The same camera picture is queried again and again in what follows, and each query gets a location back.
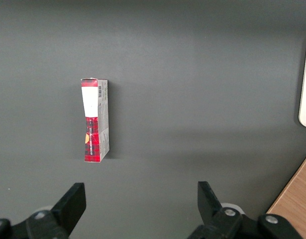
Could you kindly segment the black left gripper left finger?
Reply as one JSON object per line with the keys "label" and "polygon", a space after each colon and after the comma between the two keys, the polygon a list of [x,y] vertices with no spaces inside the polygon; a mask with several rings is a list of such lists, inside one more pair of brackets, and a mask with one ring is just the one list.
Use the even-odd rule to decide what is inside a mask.
{"label": "black left gripper left finger", "polygon": [[12,226],[12,239],[68,239],[86,209],[84,183],[73,186],[50,209],[40,209]]}

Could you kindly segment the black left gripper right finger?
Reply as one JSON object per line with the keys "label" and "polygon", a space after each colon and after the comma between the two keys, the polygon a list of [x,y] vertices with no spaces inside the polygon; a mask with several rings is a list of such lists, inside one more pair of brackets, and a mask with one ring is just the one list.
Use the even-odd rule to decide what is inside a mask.
{"label": "black left gripper right finger", "polygon": [[232,207],[223,207],[207,181],[198,182],[198,210],[203,224],[190,239],[257,239],[257,222]]}

